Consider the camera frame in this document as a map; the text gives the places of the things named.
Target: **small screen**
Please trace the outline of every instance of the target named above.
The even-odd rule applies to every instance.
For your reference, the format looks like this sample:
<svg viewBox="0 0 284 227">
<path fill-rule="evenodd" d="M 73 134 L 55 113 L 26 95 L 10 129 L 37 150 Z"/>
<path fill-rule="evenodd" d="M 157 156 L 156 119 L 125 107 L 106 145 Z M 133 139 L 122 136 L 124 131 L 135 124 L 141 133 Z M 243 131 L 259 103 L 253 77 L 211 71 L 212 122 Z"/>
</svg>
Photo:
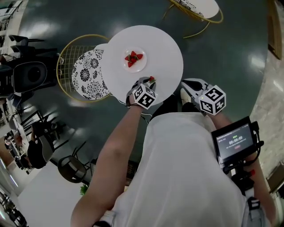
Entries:
<svg viewBox="0 0 284 227">
<path fill-rule="evenodd" d="M 253 145 L 249 124 L 217 137 L 221 159 L 228 158 Z"/>
</svg>

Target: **black camera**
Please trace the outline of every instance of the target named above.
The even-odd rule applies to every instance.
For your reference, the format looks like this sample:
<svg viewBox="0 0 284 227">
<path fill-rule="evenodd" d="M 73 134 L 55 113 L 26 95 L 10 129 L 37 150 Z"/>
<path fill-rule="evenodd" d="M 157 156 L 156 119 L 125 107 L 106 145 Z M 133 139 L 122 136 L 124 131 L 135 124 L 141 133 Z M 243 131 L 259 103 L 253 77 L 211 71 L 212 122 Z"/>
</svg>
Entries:
<svg viewBox="0 0 284 227">
<path fill-rule="evenodd" d="M 264 144 L 259 139 L 258 123 L 251 123 L 249 117 L 212 132 L 212 138 L 218 163 L 226 174 L 254 162 Z M 245 158 L 254 152 L 258 152 L 255 160 L 246 162 Z"/>
</svg>

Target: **dark gray floor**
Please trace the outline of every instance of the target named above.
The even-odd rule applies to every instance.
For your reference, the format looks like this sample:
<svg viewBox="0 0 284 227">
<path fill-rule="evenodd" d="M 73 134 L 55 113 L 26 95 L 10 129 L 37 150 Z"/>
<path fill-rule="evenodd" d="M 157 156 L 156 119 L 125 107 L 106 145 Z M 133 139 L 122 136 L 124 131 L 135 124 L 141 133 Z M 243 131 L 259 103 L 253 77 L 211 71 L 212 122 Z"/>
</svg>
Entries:
<svg viewBox="0 0 284 227">
<path fill-rule="evenodd" d="M 29 0 L 19 35 L 46 40 L 40 47 L 61 51 L 71 40 L 85 34 L 114 36 L 134 25 L 151 25 L 166 31 L 179 45 L 184 59 L 183 78 L 202 78 L 227 93 L 225 113 L 238 120 L 248 116 L 263 79 L 267 55 L 266 1 L 217 1 L 224 22 L 211 24 L 202 34 L 182 39 L 201 30 L 206 23 L 193 20 L 170 6 L 167 0 L 67 1 Z M 28 101 L 43 112 L 54 108 L 59 118 L 83 131 L 89 154 L 98 154 L 108 135 L 126 112 L 114 97 L 77 106 L 58 86 L 35 92 Z M 133 160 L 138 160 L 146 123 L 141 120 Z"/>
</svg>

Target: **gold metal frame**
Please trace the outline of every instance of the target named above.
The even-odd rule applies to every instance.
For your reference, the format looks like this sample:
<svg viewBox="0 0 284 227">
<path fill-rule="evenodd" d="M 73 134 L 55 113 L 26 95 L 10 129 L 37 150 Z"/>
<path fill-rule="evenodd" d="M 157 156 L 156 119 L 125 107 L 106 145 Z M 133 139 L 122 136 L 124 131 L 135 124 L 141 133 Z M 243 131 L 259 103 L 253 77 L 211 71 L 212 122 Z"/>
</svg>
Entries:
<svg viewBox="0 0 284 227">
<path fill-rule="evenodd" d="M 97 34 L 89 34 L 89 35 L 83 35 L 80 36 L 74 40 L 72 40 L 60 53 L 60 56 L 58 58 L 57 61 L 57 65 L 56 65 L 56 76 L 57 76 L 57 80 L 59 83 L 60 88 L 62 89 L 62 91 L 69 96 L 70 98 L 77 100 L 79 102 L 98 102 L 101 101 L 107 97 L 110 96 L 107 95 L 101 99 L 98 100 L 80 100 L 78 98 L 73 97 L 71 94 L 72 92 L 76 92 L 73 86 L 73 82 L 72 82 L 72 69 L 73 66 L 75 64 L 75 62 L 78 60 L 78 58 L 84 54 L 87 51 L 93 50 L 96 46 L 76 46 L 76 45 L 72 45 L 75 41 L 79 40 L 79 39 L 83 39 L 86 37 L 99 37 L 102 39 L 105 39 L 107 41 L 109 41 L 110 39 L 103 36 L 103 35 L 97 35 Z M 61 58 L 64 59 L 64 63 L 60 64 Z"/>
</svg>

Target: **white t-shirt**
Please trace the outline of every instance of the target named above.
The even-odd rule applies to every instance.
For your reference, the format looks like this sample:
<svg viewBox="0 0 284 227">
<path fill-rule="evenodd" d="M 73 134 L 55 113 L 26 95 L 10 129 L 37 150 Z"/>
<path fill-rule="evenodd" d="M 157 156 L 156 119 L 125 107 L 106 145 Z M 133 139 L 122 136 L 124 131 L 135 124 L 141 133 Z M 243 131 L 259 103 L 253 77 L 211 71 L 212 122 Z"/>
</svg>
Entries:
<svg viewBox="0 0 284 227">
<path fill-rule="evenodd" d="M 214 129 L 201 113 L 155 117 L 138 171 L 112 210 L 112 226 L 240 227 L 246 198 L 217 163 Z"/>
</svg>

